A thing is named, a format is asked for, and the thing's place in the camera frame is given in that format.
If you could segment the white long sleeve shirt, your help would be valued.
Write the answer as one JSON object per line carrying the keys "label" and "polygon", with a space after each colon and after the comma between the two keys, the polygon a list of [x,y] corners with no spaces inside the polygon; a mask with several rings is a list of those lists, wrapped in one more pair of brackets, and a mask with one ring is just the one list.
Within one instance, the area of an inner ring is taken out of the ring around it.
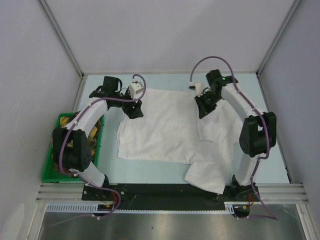
{"label": "white long sleeve shirt", "polygon": [[202,190],[222,194],[233,174],[233,152],[241,120],[220,100],[199,118],[191,92],[149,88],[142,98],[142,117],[124,115],[118,131],[118,156],[128,160],[189,165],[184,179]]}

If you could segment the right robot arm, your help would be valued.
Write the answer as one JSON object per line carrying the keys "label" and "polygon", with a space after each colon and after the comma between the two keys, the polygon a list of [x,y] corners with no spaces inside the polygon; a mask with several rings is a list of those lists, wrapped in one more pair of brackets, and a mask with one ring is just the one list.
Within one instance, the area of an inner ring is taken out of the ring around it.
{"label": "right robot arm", "polygon": [[261,112],[239,88],[234,75],[222,76],[216,69],[207,73],[206,79],[208,87],[201,82],[189,83],[189,88],[196,91],[199,118],[208,116],[218,108],[218,102],[225,100],[242,121],[238,142],[243,154],[227,189],[235,200],[248,200],[258,195],[254,178],[260,161],[267,159],[276,145],[277,117],[272,111]]}

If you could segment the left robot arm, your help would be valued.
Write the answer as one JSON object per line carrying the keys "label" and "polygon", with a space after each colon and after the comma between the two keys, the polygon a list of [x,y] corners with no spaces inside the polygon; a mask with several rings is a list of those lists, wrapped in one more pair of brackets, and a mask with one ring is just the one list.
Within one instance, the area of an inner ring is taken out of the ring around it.
{"label": "left robot arm", "polygon": [[146,93],[146,80],[140,74],[132,76],[132,82],[122,92],[122,81],[105,76],[103,84],[89,95],[89,101],[69,123],[56,127],[52,132],[53,159],[63,175],[72,175],[93,188],[100,200],[110,196],[108,177],[93,163],[89,136],[98,120],[110,109],[120,108],[130,119],[144,116],[142,97]]}

